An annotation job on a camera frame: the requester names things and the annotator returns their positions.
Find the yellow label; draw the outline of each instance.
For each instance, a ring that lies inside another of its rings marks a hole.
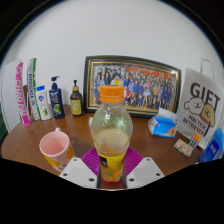
[[[119,181],[123,174],[123,159],[125,153],[115,157],[108,157],[98,153],[100,156],[101,177],[105,181]]]
[[[119,80],[115,80],[114,85],[118,86],[119,85]]]
[[[72,114],[80,115],[81,114],[81,101],[80,100],[70,100]]]
[[[73,156],[73,149],[72,149],[72,146],[69,146],[68,147],[68,152],[67,152],[67,154],[66,154],[66,159],[71,159],[72,158],[72,156]]]

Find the gold picture frame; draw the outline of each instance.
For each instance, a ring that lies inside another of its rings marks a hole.
[[[158,114],[160,107],[176,113],[181,70],[141,58],[88,56],[83,85],[85,112],[95,112],[101,105],[101,85],[123,85],[123,105],[130,115],[150,118]]]

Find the orange bottle cap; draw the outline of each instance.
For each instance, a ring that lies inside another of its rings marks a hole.
[[[124,102],[124,86],[100,86],[100,101],[104,103]]]

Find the plastic bottle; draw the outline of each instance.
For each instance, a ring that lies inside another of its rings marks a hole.
[[[122,177],[123,158],[129,147],[133,124],[123,107],[123,86],[101,86],[101,106],[93,116],[91,135],[100,158],[101,177],[108,182]]]
[[[37,102],[40,110],[40,116],[42,120],[48,120],[52,118],[49,105],[47,103],[47,91],[45,86],[37,87],[36,92]]]
[[[71,110],[74,116],[83,114],[82,109],[82,94],[79,92],[79,87],[76,86],[77,80],[74,80],[75,85],[72,88],[73,93],[70,96]]]
[[[208,162],[212,160],[219,159],[224,146],[224,121],[222,127],[216,130],[213,138],[209,142],[206,149],[200,156],[200,162]]]
[[[55,76],[51,78],[53,81],[52,89],[49,90],[50,101],[52,106],[52,111],[55,118],[63,118],[65,116],[64,107],[62,103],[61,89],[58,88],[57,83],[55,81],[60,76]]]

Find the blue container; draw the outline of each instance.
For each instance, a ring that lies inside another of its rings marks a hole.
[[[55,76],[51,78],[51,81],[54,83],[52,84],[52,89],[49,90],[49,95],[54,117],[63,118],[65,116],[65,112],[62,103],[61,89],[58,88],[57,83],[55,83],[58,77],[59,76]]]
[[[200,156],[200,162],[208,162],[219,159],[224,146],[224,121],[222,127],[217,129],[214,137]]]

